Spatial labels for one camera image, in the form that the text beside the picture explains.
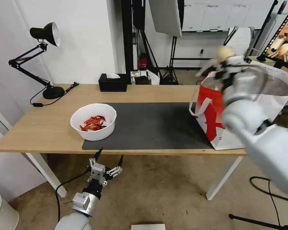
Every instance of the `desk lamp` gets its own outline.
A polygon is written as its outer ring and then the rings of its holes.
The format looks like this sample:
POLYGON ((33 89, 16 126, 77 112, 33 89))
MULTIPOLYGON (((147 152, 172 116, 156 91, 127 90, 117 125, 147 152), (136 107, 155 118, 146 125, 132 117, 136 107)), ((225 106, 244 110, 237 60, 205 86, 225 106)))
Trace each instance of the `desk lamp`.
POLYGON ((19 57, 9 60, 9 65, 22 73, 28 75, 29 77, 33 78, 34 80, 38 81, 39 83, 43 84, 46 87, 46 90, 43 91, 43 97, 45 99, 56 99, 60 98, 64 95, 65 91, 62 87, 58 86, 52 86, 50 84, 50 81, 44 80, 38 76, 35 76, 34 74, 30 73, 29 71, 23 69, 21 67, 22 64, 26 63, 27 61, 35 58, 36 56, 46 52, 47 50, 47 43, 44 42, 44 40, 47 40, 50 44, 59 47, 60 46, 60 36, 58 27, 54 22, 51 22, 47 24, 44 28, 31 28, 30 34, 33 38, 37 39, 39 44, 29 50, 28 52, 20 55, 19 57), (30 56, 30 57, 24 57, 27 54, 31 53, 32 51, 36 49, 42 49, 38 53, 30 56))

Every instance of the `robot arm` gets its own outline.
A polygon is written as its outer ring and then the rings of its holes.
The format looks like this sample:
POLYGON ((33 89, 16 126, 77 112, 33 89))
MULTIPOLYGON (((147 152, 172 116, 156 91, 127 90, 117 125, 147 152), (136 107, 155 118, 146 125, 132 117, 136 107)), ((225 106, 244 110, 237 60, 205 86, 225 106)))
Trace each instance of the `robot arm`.
POLYGON ((73 198, 73 213, 64 216, 54 230, 91 230, 89 217, 93 217, 96 211, 97 202, 101 198, 102 189, 107 186, 108 181, 119 175, 122 171, 123 155, 118 165, 111 169, 97 163, 101 154, 100 149, 94 158, 90 158, 91 175, 88 179, 88 186, 82 190, 82 193, 76 193, 73 198))
POLYGON ((225 109, 222 123, 245 146, 250 159, 288 194, 288 131, 272 124, 257 101, 247 94, 253 77, 241 67, 242 57, 233 56, 229 50, 219 51, 221 65, 217 78, 223 82, 225 109))

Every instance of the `white table leg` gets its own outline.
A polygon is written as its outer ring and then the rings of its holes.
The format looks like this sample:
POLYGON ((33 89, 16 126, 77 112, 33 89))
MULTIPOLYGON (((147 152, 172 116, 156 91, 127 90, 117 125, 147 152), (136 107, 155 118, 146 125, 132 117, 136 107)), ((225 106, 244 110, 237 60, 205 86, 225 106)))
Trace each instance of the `white table leg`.
MULTIPOLYGON (((48 180, 54 189, 56 189, 61 184, 61 182, 58 180, 51 168, 49 168, 48 164, 39 153, 26 153, 26 155, 30 158, 33 164, 38 168, 41 174, 48 180)), ((58 194, 60 197, 65 197, 66 193, 66 189, 63 186, 58 189, 58 194)))
POLYGON ((213 197, 220 190, 220 188, 223 186, 225 181, 229 178, 229 176, 232 174, 232 172, 238 166, 238 164, 240 163, 242 158, 243 157, 236 157, 236 158, 231 160, 231 162, 228 164, 228 166, 221 173, 219 179, 210 187, 210 189, 206 193, 207 200, 213 199, 213 197))

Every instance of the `lamp shade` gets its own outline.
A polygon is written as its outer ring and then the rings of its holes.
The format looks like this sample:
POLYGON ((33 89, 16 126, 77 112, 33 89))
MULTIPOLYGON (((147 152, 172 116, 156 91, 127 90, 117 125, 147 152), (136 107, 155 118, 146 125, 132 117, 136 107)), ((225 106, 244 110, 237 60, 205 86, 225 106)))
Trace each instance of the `lamp shade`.
POLYGON ((44 28, 31 28, 30 34, 36 39, 45 39, 50 44, 60 46, 60 35, 54 22, 48 23, 44 28))

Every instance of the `screen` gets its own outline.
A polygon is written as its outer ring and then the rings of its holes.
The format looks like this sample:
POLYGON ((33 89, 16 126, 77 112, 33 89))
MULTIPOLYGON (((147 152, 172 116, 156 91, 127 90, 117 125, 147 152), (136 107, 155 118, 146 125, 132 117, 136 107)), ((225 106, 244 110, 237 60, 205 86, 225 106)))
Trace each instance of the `screen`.
POLYGON ((264 50, 263 55, 282 62, 285 67, 288 67, 288 16, 264 50))

